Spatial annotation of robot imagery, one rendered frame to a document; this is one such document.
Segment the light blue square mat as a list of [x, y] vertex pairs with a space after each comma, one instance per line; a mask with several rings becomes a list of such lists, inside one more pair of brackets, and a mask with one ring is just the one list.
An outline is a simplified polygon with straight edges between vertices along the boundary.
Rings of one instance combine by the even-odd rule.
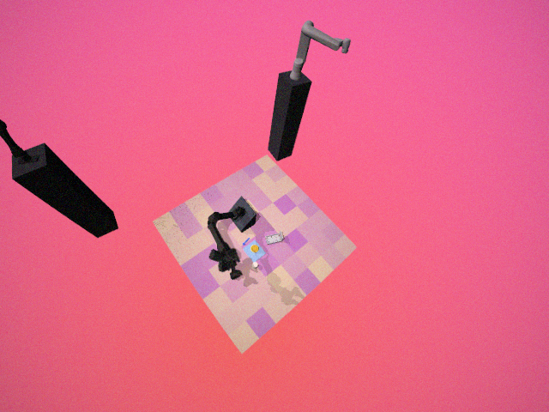
[[[252, 252], [250, 250], [250, 248], [253, 246], [253, 245], [257, 245], [258, 246], [258, 252]], [[244, 249], [243, 251], [249, 256], [249, 258], [252, 260], [252, 262], [255, 262], [258, 258], [261, 258], [262, 256], [264, 256], [266, 253], [265, 251], [261, 248], [261, 246], [259, 244], [257, 244], [257, 242], [254, 240], [252, 241], [250, 244], [248, 244]]]

